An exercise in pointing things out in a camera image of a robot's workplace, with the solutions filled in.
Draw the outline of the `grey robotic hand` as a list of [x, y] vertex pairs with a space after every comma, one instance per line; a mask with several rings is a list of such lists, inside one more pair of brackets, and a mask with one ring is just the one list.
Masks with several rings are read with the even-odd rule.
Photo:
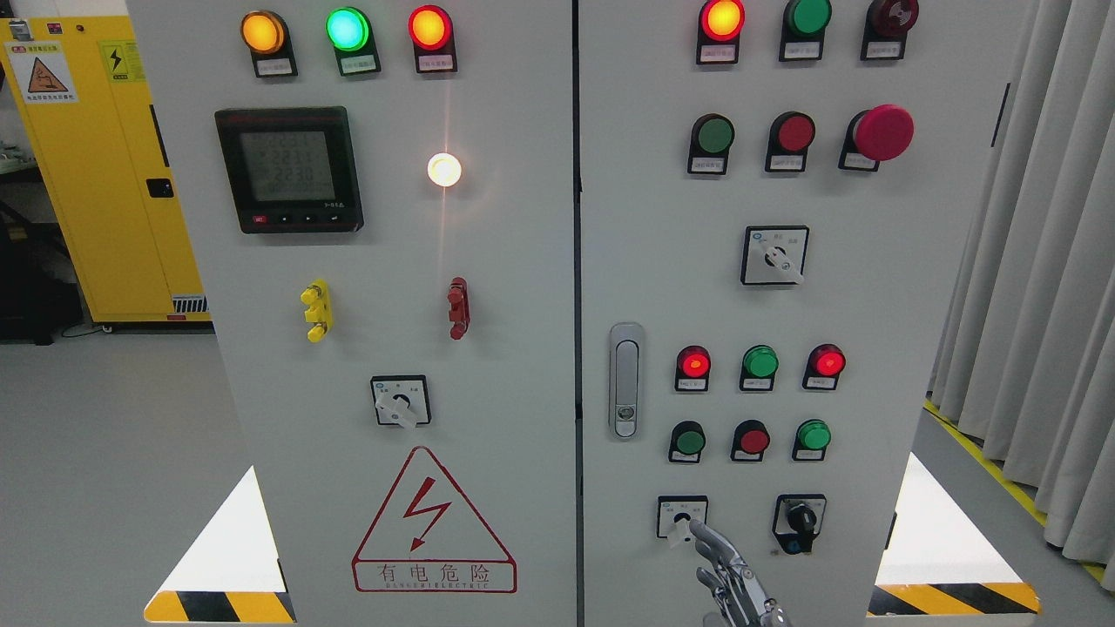
[[730, 541], [701, 521], [689, 525], [694, 548], [712, 565], [697, 568], [696, 577], [712, 594], [729, 626], [791, 626], [780, 602], [765, 591], [753, 569]]

